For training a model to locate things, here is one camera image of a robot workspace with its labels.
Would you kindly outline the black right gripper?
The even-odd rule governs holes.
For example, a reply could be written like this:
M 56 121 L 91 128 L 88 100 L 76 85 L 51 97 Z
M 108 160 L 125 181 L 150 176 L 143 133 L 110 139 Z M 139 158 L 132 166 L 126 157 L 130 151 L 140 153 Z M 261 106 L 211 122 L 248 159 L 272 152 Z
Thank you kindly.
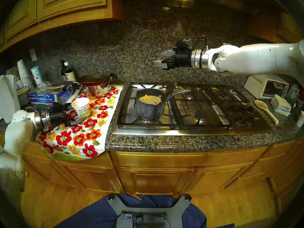
M 173 48 L 162 52 L 161 55 L 169 58 L 165 60 L 155 60 L 153 64 L 163 70 L 174 69 L 176 67 L 192 67 L 191 48 Z

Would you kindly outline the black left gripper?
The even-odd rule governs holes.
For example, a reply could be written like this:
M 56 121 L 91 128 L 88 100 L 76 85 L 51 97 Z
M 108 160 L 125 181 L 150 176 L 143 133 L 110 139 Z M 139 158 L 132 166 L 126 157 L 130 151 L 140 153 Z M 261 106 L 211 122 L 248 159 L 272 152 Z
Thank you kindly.
M 57 124 L 64 124 L 65 127 L 67 126 L 74 126 L 78 125 L 80 122 L 86 119 L 86 117 L 80 118 L 68 118 L 66 110 L 73 110 L 71 104 L 64 104 L 64 108 L 49 108 L 49 121 L 50 126 L 56 126 Z

